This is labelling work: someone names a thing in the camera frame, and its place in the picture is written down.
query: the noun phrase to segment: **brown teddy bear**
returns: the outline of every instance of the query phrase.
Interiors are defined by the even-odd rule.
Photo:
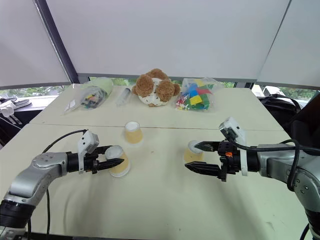
[[[173,84],[168,76],[158,68],[142,74],[131,92],[149,107],[166,105],[168,101],[180,93],[180,86]]]

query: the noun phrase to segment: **white window blind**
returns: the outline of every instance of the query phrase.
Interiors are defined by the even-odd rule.
[[[78,73],[256,79],[288,0],[47,0]]]
[[[69,80],[32,0],[0,1],[0,88]]]
[[[320,88],[319,23],[319,0],[292,0],[258,82]]]

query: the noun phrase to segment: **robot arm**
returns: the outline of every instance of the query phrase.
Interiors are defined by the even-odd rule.
[[[241,131],[237,122],[229,119],[222,123],[220,130],[227,139],[236,142],[238,131]],[[203,141],[195,145],[206,152],[217,151],[220,156],[221,168],[216,164],[207,164],[202,161],[186,163],[185,166],[193,172],[216,176],[223,182],[227,174],[236,174],[242,171],[243,159],[241,151],[228,140],[221,142]],[[285,149],[288,144],[261,144],[258,149]],[[246,166],[249,172],[259,172],[261,176],[287,183],[295,158],[294,150],[278,151],[246,151]],[[309,229],[313,239],[320,240],[320,156],[308,154],[300,150],[298,165],[293,179],[293,191],[303,205],[309,221]]]
[[[13,240],[25,233],[29,218],[54,179],[77,171],[96,174],[124,161],[114,158],[99,162],[99,154],[104,154],[111,146],[97,147],[98,137],[90,131],[82,136],[78,146],[80,144],[85,147],[78,147],[77,153],[42,153],[31,161],[27,169],[19,173],[0,205],[0,240]]]

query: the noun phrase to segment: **paper cup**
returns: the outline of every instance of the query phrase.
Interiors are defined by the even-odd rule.
[[[116,178],[126,175],[131,167],[130,161],[121,146],[111,146],[109,147],[104,156],[107,160],[109,159],[124,159],[124,161],[118,166],[109,169],[109,173]]]
[[[131,143],[131,144],[137,144],[143,138],[140,125],[136,121],[127,122],[126,125],[124,126],[124,132],[125,132],[125,139],[128,141],[128,143]]]
[[[204,159],[204,151],[196,148],[195,145],[200,143],[200,141],[192,140],[188,143],[188,147],[184,151],[183,159],[186,164],[191,162],[202,162]]]

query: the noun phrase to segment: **black bag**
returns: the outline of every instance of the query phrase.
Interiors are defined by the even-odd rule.
[[[290,99],[293,104],[278,98]],[[283,128],[301,110],[296,100],[281,94],[272,94],[259,100]]]

